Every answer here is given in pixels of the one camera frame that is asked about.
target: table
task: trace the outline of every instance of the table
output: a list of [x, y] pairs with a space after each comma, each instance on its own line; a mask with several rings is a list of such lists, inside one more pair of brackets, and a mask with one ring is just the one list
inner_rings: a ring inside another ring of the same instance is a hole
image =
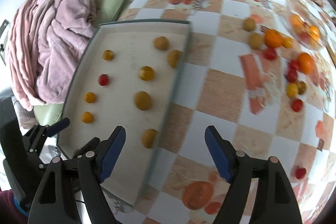
[[[302, 1], [323, 21], [317, 6], [309, 0]], [[260, 23], [259, 31], [272, 28], [284, 37], [290, 36], [281, 19], [285, 5], [285, 0], [134, 0], [122, 15], [121, 20], [189, 20], [193, 40], [149, 184], [135, 210], [116, 215], [119, 221], [124, 224], [212, 223], [216, 214], [209, 214], [209, 203], [191, 210], [182, 200], [184, 191], [192, 191], [188, 187], [194, 181], [213, 185], [211, 201], [222, 202], [227, 193], [229, 185], [218, 177], [204, 142], [208, 125], [214, 125], [224, 139], [251, 157], [278, 157], [293, 186], [303, 222], [308, 224], [316, 218], [336, 181], [336, 134], [333, 134], [336, 69], [328, 52], [325, 48], [312, 52], [298, 42], [290, 49], [279, 48], [280, 58], [262, 65], [261, 70], [271, 75], [273, 81], [264, 82], [262, 88], [269, 93], [257, 105], [253, 100], [261, 95], [246, 88], [245, 69], [252, 65], [242, 62], [246, 56], [257, 58], [258, 55], [247, 45], [249, 33], [242, 29], [243, 19], [252, 16]], [[330, 42], [336, 41], [334, 30], [328, 27], [327, 30]], [[285, 94], [284, 74], [288, 60], [302, 51], [315, 57], [317, 67], [310, 77], [299, 75], [307, 83], [307, 92], [300, 97], [304, 101], [303, 110], [295, 113]], [[330, 82], [329, 101], [321, 94], [321, 79]], [[295, 178], [297, 166], [307, 170], [302, 180]], [[256, 185], [252, 181], [242, 224], [249, 222]]]

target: bowl of fruit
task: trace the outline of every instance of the bowl of fruit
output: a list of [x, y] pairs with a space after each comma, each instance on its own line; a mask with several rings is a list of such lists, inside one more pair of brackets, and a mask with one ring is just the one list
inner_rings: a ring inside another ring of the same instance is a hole
[[305, 47], [319, 50], [327, 45], [327, 31], [300, 0], [287, 0], [287, 12], [283, 17], [290, 34]]

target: metal screw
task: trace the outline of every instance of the metal screw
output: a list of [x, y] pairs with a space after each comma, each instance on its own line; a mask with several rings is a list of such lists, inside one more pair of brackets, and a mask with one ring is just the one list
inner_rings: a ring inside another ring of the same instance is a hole
[[244, 153], [243, 151], [241, 151], [241, 150], [237, 150], [236, 155], [237, 155], [238, 157], [244, 157], [244, 156], [245, 156], [245, 153]]
[[277, 157], [270, 157], [269, 160], [274, 164], [278, 163], [279, 161]]
[[85, 153], [85, 156], [86, 156], [87, 158], [92, 158], [94, 155], [95, 155], [95, 152], [93, 152], [93, 151], [89, 151], [89, 152], [86, 152], [86, 153]]
[[60, 160], [61, 160], [61, 158], [58, 157], [58, 156], [56, 156], [56, 157], [53, 157], [52, 162], [56, 164], [56, 163], [58, 163]]

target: red object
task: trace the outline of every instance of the red object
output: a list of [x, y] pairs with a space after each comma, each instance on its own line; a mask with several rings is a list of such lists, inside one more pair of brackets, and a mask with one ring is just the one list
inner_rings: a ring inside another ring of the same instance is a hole
[[288, 67], [294, 70], [299, 70], [300, 63], [297, 60], [292, 60], [291, 62], [289, 62]]
[[102, 86], [108, 85], [110, 82], [109, 76], [108, 75], [99, 76], [98, 82], [99, 82], [99, 85], [102, 85]]
[[277, 52], [275, 49], [273, 48], [267, 48], [265, 51], [264, 51], [264, 56], [267, 60], [274, 60], [277, 58]]
[[298, 180], [303, 179], [306, 173], [307, 173], [307, 170], [305, 168], [297, 168], [295, 171], [295, 177]]
[[295, 69], [290, 68], [286, 75], [286, 79], [289, 83], [294, 83], [297, 81], [297, 71]]
[[212, 202], [204, 209], [204, 211], [208, 215], [214, 215], [219, 212], [219, 209], [221, 208], [221, 206], [222, 206], [222, 203], [220, 202]]
[[300, 112], [303, 108], [303, 102], [300, 99], [294, 99], [291, 104], [292, 110], [294, 112]]

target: pink blanket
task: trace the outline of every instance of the pink blanket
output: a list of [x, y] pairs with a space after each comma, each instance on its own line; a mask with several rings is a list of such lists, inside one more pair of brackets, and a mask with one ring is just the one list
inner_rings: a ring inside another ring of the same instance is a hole
[[18, 9], [5, 52], [14, 95], [25, 109], [64, 102], [95, 17], [92, 0], [27, 0]]

